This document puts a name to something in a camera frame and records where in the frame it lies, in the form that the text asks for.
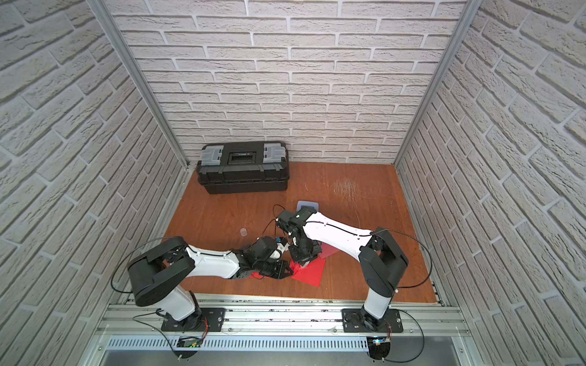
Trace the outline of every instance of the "wooden tabletop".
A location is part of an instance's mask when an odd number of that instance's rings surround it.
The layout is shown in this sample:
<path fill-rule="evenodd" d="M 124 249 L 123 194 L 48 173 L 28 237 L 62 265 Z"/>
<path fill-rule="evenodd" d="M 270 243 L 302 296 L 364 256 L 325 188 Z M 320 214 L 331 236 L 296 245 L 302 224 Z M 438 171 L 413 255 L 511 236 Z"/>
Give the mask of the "wooden tabletop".
<path fill-rule="evenodd" d="M 207 193 L 194 174 L 165 236 L 182 236 L 188 244 L 203 249 L 237 249 L 256 241 L 274 214 L 281 211 L 276 207 L 273 213 L 274 204 L 295 212 L 299 200 L 318 202 L 322 214 L 350 226 L 369 230 L 381 226 L 415 236 L 394 166 L 292 162 L 289 173 L 286 191 L 214 195 Z M 241 228 L 248 232 L 245 237 L 240 235 Z M 273 223 L 265 235 L 274 235 Z M 277 236 L 282 236 L 282 231 L 277 231 Z M 427 267 L 417 243 L 400 234 L 393 233 L 393 237 L 409 258 L 400 285 L 421 282 L 427 276 Z M 336 300 L 364 300 L 368 292 L 360 264 L 344 252 L 326 258 L 318 288 L 291 278 L 190 277 L 182 286 L 195 293 Z M 414 289 L 400 289 L 393 301 L 436 302 L 429 281 Z"/>

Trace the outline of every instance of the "white brick wall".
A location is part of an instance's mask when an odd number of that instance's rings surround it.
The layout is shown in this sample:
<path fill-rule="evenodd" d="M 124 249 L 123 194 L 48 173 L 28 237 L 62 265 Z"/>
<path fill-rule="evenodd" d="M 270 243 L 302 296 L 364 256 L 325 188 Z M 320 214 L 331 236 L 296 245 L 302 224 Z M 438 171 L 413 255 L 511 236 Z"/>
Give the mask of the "white brick wall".
<path fill-rule="evenodd" d="M 0 364 L 76 365 L 179 165 L 85 2 L 4 2 L 0 49 Z"/>
<path fill-rule="evenodd" d="M 398 164 L 486 364 L 585 364 L 583 19 L 584 0 L 485 0 Z"/>
<path fill-rule="evenodd" d="M 463 5 L 108 0 L 194 162 L 203 143 L 266 139 L 291 160 L 392 162 Z"/>

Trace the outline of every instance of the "black mounting plate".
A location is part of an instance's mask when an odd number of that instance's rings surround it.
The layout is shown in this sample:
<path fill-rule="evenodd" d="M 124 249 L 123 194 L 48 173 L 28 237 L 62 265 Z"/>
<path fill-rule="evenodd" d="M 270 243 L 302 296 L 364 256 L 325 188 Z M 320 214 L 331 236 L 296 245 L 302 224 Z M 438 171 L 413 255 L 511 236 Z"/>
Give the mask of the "black mounting plate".
<path fill-rule="evenodd" d="M 360 309 L 342 309 L 342 323 L 344 324 L 344 333 L 372 333 L 364 326 Z M 385 323 L 391 325 L 393 333 L 403 332 L 403 322 L 398 310 L 387 310 L 376 333 L 387 333 Z"/>
<path fill-rule="evenodd" d="M 223 307 L 203 307 L 202 319 L 207 318 L 207 331 L 221 331 L 222 324 L 224 324 L 224 314 L 226 310 Z M 163 319 L 162 331 L 184 331 L 183 326 L 172 317 L 165 317 Z M 197 327 L 189 331 L 204 331 L 206 330 L 205 322 L 201 321 Z"/>

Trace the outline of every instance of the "toolbox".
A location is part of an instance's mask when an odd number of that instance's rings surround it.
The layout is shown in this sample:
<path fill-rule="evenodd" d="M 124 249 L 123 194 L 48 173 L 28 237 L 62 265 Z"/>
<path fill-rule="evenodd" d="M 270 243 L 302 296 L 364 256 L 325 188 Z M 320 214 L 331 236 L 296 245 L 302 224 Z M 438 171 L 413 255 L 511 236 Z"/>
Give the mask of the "toolbox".
<path fill-rule="evenodd" d="M 196 172 L 210 194 L 283 191 L 289 157 L 278 141 L 211 143 L 203 147 Z"/>

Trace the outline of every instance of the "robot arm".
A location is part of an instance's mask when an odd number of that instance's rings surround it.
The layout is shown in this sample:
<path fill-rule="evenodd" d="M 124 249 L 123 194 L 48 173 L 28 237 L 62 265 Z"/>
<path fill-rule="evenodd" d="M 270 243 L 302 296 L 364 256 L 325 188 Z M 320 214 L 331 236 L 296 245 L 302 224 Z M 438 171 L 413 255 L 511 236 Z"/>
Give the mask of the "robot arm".
<path fill-rule="evenodd" d="M 317 258 L 321 243 L 327 242 L 360 262 L 370 288 L 363 306 L 364 322 L 368 328 L 375 329 L 408 265 L 407 257 L 389 232 L 380 227 L 369 231 L 344 225 L 309 207 L 296 214 L 283 211 L 276 221 L 292 239 L 292 245 L 263 237 L 240 249 L 217 252 L 191 247 L 177 237 L 134 258 L 128 264 L 128 272 L 136 305 L 160 307 L 177 321 L 197 316 L 195 297 L 179 285 L 183 279 L 190 276 L 240 279 L 248 278 L 253 272 L 275 279 L 286 278 L 293 274 L 280 258 L 287 248 L 294 262 L 306 265 Z"/>

